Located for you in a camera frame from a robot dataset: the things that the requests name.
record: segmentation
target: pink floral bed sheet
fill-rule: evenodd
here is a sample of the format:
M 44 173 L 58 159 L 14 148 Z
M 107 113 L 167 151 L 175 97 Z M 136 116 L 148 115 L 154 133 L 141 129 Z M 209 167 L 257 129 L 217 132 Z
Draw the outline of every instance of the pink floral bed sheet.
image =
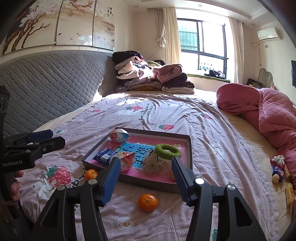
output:
M 244 139 L 219 111 L 215 93 L 195 95 L 113 94 L 94 103 L 71 120 L 53 129 L 66 140 L 63 150 L 49 153 L 25 171 L 21 182 L 21 205 L 36 221 L 46 201 L 59 184 L 74 187 L 84 183 L 81 158 L 115 127 L 190 135 L 193 171 L 212 185 L 233 183 L 259 221 L 268 241 L 279 239 L 274 190 Z M 159 206 L 153 212 L 137 207 L 138 198 L 155 195 Z M 111 201 L 100 208 L 109 240 L 185 240 L 193 208 L 180 195 L 117 182 Z M 78 240 L 84 240 L 80 208 L 76 207 Z M 218 206 L 213 206 L 211 241 L 215 241 Z

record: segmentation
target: gray quilted cover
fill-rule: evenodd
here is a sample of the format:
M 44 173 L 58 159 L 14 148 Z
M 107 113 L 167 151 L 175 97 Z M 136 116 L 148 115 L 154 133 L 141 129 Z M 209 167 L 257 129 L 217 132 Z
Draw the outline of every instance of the gray quilted cover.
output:
M 4 137 L 34 131 L 114 93 L 118 83 L 111 54 L 87 50 L 34 53 L 0 65 L 0 85 L 10 92 Z

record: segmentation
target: air conditioner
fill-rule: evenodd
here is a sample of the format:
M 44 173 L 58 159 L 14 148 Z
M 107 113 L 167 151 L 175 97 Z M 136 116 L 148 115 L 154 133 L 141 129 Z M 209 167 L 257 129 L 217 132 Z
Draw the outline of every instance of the air conditioner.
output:
M 260 40 L 281 39 L 280 32 L 275 27 L 260 30 L 257 34 Z

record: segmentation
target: beige curtain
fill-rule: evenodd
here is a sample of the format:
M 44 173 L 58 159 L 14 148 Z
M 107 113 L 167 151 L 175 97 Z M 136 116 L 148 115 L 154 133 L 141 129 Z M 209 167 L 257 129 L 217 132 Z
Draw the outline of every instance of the beige curtain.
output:
M 164 48 L 166 44 L 165 40 L 165 22 L 163 19 L 163 9 L 162 8 L 155 8 L 156 13 L 156 23 L 157 23 L 157 29 L 159 32 L 159 37 L 157 39 L 157 42 L 159 44 L 159 47 Z
M 234 83 L 243 84 L 244 78 L 244 32 L 242 22 L 228 17 L 234 44 Z
M 166 64 L 174 64 L 180 62 L 181 44 L 179 30 L 177 24 L 176 9 L 174 7 L 164 7 L 163 19 L 165 25 L 166 39 Z

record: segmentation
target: silver bolt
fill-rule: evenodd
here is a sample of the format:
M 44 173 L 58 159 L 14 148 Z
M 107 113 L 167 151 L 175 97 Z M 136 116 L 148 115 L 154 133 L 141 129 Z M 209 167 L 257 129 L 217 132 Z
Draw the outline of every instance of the silver bolt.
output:
M 93 184 L 96 184 L 98 181 L 96 179 L 90 179 L 89 180 L 89 184 L 90 185 L 93 185 Z
M 63 191 L 65 189 L 65 186 L 61 184 L 57 187 L 57 189 L 58 191 Z
M 205 181 L 202 178 L 197 178 L 197 179 L 195 179 L 195 182 L 199 185 L 202 185 L 202 184 L 204 184 Z
M 228 185 L 227 185 L 227 188 L 228 188 L 229 190 L 234 190 L 234 189 L 235 189 L 235 185 L 233 185 L 233 184 L 228 184 Z

